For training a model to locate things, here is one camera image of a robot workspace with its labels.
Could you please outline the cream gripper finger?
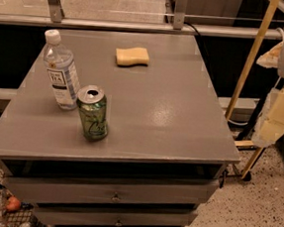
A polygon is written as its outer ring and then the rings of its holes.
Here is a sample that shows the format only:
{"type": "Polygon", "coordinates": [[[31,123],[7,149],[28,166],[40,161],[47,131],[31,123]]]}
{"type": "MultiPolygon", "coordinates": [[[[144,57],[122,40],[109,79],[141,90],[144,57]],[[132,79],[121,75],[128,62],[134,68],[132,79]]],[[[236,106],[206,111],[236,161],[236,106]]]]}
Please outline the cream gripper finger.
{"type": "Polygon", "coordinates": [[[256,147],[269,147],[284,135],[284,87],[273,88],[257,119],[252,142],[256,147]]]}
{"type": "Polygon", "coordinates": [[[264,53],[257,59],[257,64],[266,68],[277,68],[279,62],[279,55],[282,51],[283,43],[280,42],[271,48],[267,53],[264,53]]]}

